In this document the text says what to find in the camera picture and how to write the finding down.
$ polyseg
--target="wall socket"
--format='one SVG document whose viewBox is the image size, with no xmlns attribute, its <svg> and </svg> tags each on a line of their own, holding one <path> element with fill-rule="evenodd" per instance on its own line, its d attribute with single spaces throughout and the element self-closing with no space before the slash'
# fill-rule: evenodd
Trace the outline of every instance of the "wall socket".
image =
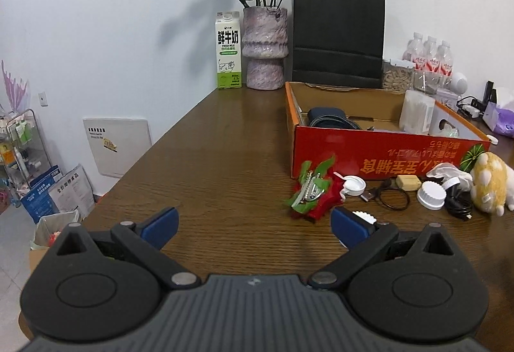
<svg viewBox="0 0 514 352">
<path fill-rule="evenodd" d="M 47 107 L 48 106 L 48 101 L 46 100 L 46 92 L 40 92 L 38 94 L 38 97 L 39 97 L 39 104 L 41 104 L 41 107 Z"/>
</svg>

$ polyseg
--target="purple tissue packet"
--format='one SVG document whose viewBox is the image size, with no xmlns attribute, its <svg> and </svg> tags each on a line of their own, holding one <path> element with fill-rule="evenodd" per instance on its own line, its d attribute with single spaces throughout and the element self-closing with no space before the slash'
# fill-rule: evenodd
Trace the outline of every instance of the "purple tissue packet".
<svg viewBox="0 0 514 352">
<path fill-rule="evenodd" d="M 484 113 L 484 122 L 498 135 L 514 137 L 514 111 L 497 108 L 489 102 Z"/>
</svg>

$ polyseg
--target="plastic water bottle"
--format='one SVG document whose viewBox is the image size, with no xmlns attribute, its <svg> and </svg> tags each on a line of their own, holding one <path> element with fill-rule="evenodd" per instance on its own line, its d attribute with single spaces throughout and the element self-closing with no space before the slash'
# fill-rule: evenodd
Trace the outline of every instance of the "plastic water bottle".
<svg viewBox="0 0 514 352">
<path fill-rule="evenodd" d="M 402 59 L 409 60 L 415 64 L 415 69 L 425 68 L 425 48 L 423 47 L 423 35 L 414 32 L 414 39 L 407 46 Z"/>
<path fill-rule="evenodd" d="M 443 40 L 441 45 L 438 47 L 438 59 L 438 72 L 440 73 L 439 86 L 441 88 L 448 88 L 450 76 L 453 70 L 453 54 L 450 50 L 450 44 L 445 40 Z"/>
<path fill-rule="evenodd" d="M 423 45 L 425 48 L 425 67 L 423 70 L 434 78 L 437 84 L 440 83 L 439 73 L 439 56 L 438 56 L 438 45 L 435 37 L 429 36 L 428 40 Z"/>
</svg>

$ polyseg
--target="white round speaker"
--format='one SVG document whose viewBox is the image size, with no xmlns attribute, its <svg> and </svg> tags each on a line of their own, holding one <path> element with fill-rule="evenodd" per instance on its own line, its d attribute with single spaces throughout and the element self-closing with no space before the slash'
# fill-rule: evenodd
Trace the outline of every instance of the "white round speaker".
<svg viewBox="0 0 514 352">
<path fill-rule="evenodd" d="M 453 72 L 450 77 L 450 91 L 462 95 L 468 89 L 468 78 L 461 72 Z"/>
</svg>

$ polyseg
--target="blue gripper pad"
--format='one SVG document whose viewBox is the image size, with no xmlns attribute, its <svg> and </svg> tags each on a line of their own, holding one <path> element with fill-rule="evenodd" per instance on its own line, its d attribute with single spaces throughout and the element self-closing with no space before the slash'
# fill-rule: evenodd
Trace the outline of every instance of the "blue gripper pad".
<svg viewBox="0 0 514 352">
<path fill-rule="evenodd" d="M 178 231 L 178 211 L 174 207 L 166 208 L 140 224 L 139 228 L 141 239 L 160 250 Z"/>
<path fill-rule="evenodd" d="M 375 230 L 372 224 L 369 224 L 344 207 L 336 207 L 332 210 L 330 226 L 332 233 L 348 249 L 353 249 L 354 246 L 367 239 Z"/>
</svg>

